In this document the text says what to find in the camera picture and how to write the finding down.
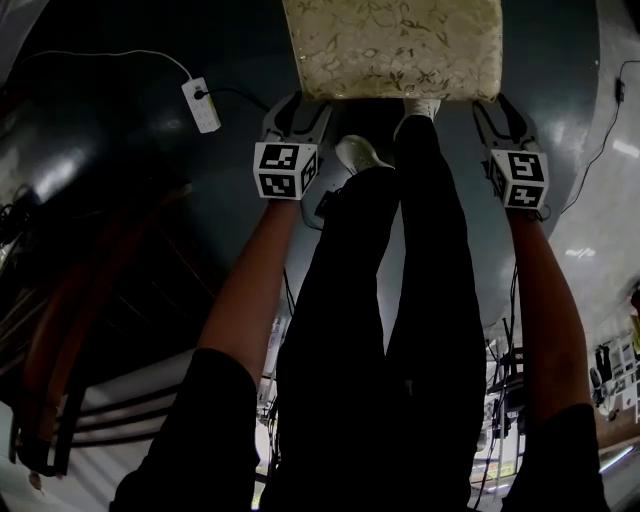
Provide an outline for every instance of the leg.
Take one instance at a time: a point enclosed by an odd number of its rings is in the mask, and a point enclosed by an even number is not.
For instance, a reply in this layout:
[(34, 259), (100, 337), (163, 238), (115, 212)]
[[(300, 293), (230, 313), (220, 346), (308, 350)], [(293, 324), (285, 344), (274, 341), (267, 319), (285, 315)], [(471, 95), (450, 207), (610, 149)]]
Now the leg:
[(281, 507), (300, 505), (293, 494), (306, 493), (311, 473), (327, 479), (322, 494), (335, 500), (374, 461), (371, 413), (384, 371), (376, 273), (398, 202), (395, 170), (369, 168), (328, 212), (278, 358), (282, 462), (265, 492)]
[(399, 467), (407, 472), (399, 475), (400, 485), (406, 488), (402, 495), (417, 504), (426, 468), (435, 464), (446, 475), (439, 485), (447, 486), (443, 495), (457, 500), (450, 507), (455, 509), (469, 499), (485, 389), (467, 228), (431, 119), (411, 116), (403, 122), (396, 165), (403, 174), (406, 259), (387, 362), (405, 421), (399, 426), (405, 435), (398, 438), (407, 440)]

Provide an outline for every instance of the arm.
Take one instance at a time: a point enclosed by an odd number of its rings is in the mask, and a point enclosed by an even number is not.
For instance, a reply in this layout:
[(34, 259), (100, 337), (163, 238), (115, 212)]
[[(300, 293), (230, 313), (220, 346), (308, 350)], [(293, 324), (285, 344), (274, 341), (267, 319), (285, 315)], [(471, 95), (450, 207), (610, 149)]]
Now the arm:
[(297, 208), (296, 201), (269, 204), (222, 286), (198, 342), (198, 348), (213, 348), (238, 361), (256, 387), (278, 308)]
[(256, 386), (297, 208), (294, 201), (267, 207), (202, 331), (198, 348), (215, 350), (196, 350), (171, 413), (140, 468), (118, 486), (112, 512), (249, 510), (259, 461)]
[(540, 223), (508, 210), (520, 280), (527, 422), (542, 426), (563, 409), (590, 403), (584, 330)]

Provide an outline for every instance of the forearm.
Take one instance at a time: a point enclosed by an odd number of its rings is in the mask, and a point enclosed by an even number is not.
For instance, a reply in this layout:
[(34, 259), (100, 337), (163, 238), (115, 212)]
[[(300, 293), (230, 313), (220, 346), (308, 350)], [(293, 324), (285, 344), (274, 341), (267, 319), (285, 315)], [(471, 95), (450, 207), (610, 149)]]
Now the forearm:
[(578, 309), (538, 221), (507, 213), (518, 265), (527, 421), (589, 403), (587, 354)]
[(295, 201), (269, 204), (222, 286), (198, 343), (199, 348), (213, 348), (233, 357), (251, 374), (256, 386), (280, 300), (297, 208)]

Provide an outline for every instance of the gold patterned fabric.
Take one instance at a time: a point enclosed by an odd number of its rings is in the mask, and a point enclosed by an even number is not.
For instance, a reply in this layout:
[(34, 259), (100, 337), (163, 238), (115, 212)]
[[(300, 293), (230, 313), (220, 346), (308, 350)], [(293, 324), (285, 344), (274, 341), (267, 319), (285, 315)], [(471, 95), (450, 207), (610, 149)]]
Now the gold patterned fabric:
[(493, 100), (499, 0), (283, 0), (310, 99)]

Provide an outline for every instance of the equipment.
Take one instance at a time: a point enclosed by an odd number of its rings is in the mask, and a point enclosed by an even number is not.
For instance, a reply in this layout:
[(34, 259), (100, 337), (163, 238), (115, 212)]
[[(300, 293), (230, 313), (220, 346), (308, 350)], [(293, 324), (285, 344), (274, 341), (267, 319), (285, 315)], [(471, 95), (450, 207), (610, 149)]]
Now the equipment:
[(182, 92), (200, 133), (215, 132), (222, 126), (204, 78), (189, 80), (182, 85)]
[(331, 117), (325, 102), (316, 111), (310, 125), (293, 130), (300, 107), (300, 91), (281, 100), (265, 116), (262, 142), (253, 156), (253, 174), (260, 197), (301, 200), (318, 174), (319, 146)]
[(539, 210), (549, 189), (547, 155), (540, 152), (531, 118), (520, 114), (504, 94), (498, 95), (498, 103), (509, 135), (498, 132), (480, 102), (472, 104), (480, 140), (487, 148), (487, 161), (482, 162), (486, 177), (505, 207)]

